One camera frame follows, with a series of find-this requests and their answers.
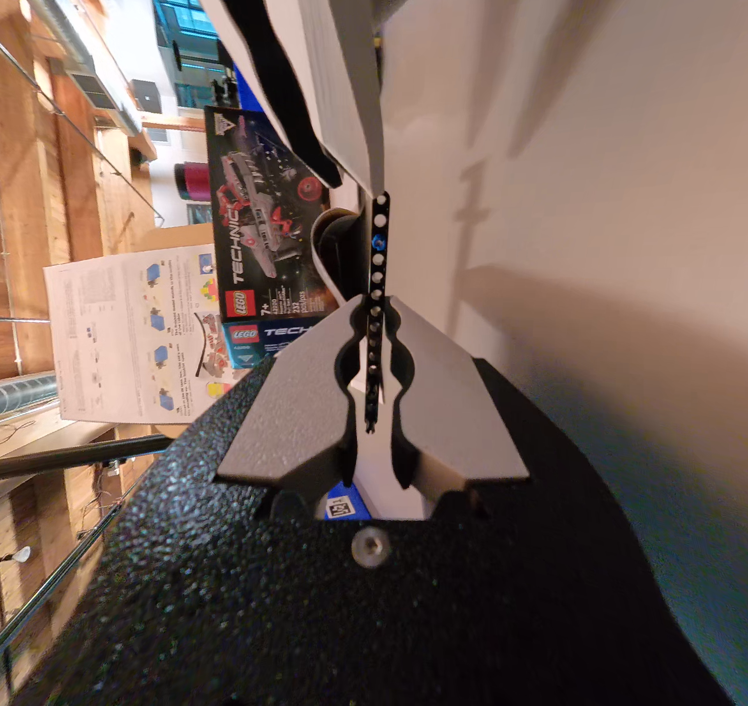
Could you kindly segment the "dark metal rod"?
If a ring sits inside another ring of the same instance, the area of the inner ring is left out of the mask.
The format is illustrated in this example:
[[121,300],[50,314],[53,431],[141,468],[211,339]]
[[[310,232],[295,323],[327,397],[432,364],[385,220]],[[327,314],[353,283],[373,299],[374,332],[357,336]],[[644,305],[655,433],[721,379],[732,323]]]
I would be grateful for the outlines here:
[[1,479],[28,477],[36,474],[124,461],[143,455],[163,452],[173,439],[163,434],[150,434],[143,437],[108,440],[89,443],[83,446],[36,452],[29,455],[3,457],[1,459]]

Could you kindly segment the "silver spiral ventilation duct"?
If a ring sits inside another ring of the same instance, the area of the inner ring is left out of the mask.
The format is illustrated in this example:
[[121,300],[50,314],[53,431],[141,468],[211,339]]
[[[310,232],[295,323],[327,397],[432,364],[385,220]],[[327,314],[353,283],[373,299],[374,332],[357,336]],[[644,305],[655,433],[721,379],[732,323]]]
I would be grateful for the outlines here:
[[59,404],[54,372],[24,374],[1,380],[1,423]]
[[142,132],[141,113],[120,70],[84,16],[71,0],[27,0],[53,40],[64,50],[66,74],[97,110],[107,112],[128,137]]

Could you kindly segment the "long black toy beam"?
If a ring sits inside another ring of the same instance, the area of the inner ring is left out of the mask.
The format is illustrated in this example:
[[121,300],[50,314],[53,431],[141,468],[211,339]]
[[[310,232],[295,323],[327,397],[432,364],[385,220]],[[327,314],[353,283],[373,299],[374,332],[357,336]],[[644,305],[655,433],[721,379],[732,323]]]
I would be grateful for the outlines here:
[[[384,334],[385,284],[388,258],[388,232],[390,225],[390,196],[383,192],[372,201],[370,237],[369,281],[367,310],[367,363],[363,418],[367,434],[373,434],[379,419],[379,402],[383,388],[382,338]],[[384,252],[372,249],[372,237],[384,234],[387,248]]]

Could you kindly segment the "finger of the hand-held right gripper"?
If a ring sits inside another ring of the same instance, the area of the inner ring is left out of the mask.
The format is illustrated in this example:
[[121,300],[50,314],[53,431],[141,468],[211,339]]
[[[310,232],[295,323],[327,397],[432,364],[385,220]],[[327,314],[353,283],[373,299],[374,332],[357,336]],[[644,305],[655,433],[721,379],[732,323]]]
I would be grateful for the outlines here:
[[302,88],[270,21],[265,0],[198,0],[284,145],[327,187],[340,170],[318,141]]
[[374,36],[407,0],[263,0],[323,151],[371,197],[385,190]]

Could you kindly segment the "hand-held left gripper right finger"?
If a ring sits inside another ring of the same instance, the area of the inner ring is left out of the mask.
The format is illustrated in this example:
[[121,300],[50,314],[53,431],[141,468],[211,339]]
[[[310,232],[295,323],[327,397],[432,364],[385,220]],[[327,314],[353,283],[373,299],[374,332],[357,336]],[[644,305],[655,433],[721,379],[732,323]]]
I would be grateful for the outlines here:
[[490,518],[529,470],[476,362],[395,296],[385,304],[384,415],[393,477],[383,518]]

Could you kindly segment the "black toy set box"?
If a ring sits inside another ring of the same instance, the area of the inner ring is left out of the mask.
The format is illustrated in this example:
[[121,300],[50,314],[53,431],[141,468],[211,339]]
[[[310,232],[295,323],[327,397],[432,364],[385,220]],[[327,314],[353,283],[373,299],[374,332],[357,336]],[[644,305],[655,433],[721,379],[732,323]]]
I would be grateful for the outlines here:
[[224,336],[232,365],[252,369],[339,307],[311,242],[328,190],[264,113],[203,112]]

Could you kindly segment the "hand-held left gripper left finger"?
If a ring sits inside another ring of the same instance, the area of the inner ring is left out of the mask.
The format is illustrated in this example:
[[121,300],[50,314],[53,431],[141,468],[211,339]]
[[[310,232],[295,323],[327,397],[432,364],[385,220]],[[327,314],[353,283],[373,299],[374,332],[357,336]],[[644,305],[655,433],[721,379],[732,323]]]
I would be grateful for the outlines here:
[[353,481],[366,299],[357,295],[285,347],[220,463],[217,482],[298,494],[315,508]]

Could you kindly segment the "white instruction booklet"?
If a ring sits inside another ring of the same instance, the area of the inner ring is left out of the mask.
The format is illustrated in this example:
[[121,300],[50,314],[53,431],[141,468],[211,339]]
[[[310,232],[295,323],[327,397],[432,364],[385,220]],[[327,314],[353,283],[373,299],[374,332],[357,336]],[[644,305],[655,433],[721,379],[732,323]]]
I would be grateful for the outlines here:
[[367,286],[363,217],[344,208],[324,210],[310,234],[313,265],[341,307]]

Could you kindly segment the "white instruction poster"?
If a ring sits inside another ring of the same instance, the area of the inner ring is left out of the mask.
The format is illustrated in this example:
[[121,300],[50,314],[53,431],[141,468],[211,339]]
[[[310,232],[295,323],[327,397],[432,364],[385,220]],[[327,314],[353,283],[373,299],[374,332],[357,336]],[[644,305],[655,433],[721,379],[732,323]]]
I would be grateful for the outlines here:
[[229,358],[214,255],[199,244],[44,268],[64,419],[188,425],[248,374]]

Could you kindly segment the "dark red tumbler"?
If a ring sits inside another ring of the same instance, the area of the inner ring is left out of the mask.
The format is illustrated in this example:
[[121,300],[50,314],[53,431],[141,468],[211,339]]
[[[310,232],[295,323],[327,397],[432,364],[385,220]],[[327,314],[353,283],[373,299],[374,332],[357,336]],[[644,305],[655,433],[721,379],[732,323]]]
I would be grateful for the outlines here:
[[173,176],[180,198],[189,203],[210,203],[210,168],[207,163],[186,161],[173,165]]

